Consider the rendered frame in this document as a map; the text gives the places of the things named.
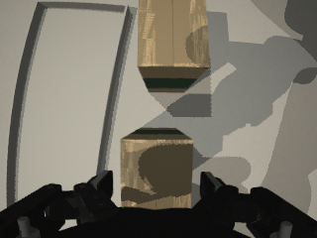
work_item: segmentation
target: gray rectangular outline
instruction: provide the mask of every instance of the gray rectangular outline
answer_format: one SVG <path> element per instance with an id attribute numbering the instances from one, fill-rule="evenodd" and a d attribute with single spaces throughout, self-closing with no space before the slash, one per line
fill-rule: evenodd
<path id="1" fill-rule="evenodd" d="M 22 116 L 26 99 L 26 89 L 28 84 L 29 72 L 32 66 L 33 55 L 36 50 L 36 45 L 39 39 L 40 29 L 44 21 L 44 16 L 48 9 L 53 8 L 110 11 L 125 14 L 124 24 L 120 36 L 117 56 L 115 59 L 115 65 L 111 78 L 111 85 L 109 89 L 107 107 L 104 117 L 103 133 L 101 137 L 100 151 L 98 157 L 97 174 L 101 173 L 104 170 L 104 166 L 106 164 L 107 149 L 110 145 L 108 141 L 112 126 L 111 119 L 113 116 L 113 109 L 117 96 L 116 92 L 119 86 L 118 81 L 123 62 L 123 56 L 125 54 L 124 47 L 127 41 L 127 36 L 129 35 L 129 21 L 131 21 L 131 11 L 129 9 L 129 5 L 122 6 L 75 2 L 38 2 L 30 25 L 25 47 L 23 50 L 13 100 L 7 159 L 7 207 L 14 204 L 17 201 L 17 163 L 21 139 Z"/>

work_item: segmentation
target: wooden block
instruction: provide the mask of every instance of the wooden block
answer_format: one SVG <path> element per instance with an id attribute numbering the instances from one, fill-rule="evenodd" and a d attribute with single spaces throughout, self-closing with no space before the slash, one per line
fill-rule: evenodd
<path id="1" fill-rule="evenodd" d="M 140 0 L 139 5 L 138 67 L 148 91 L 185 91 L 210 66 L 206 0 Z"/>
<path id="2" fill-rule="evenodd" d="M 176 129 L 142 128 L 121 140 L 122 206 L 191 207 L 193 141 Z"/>

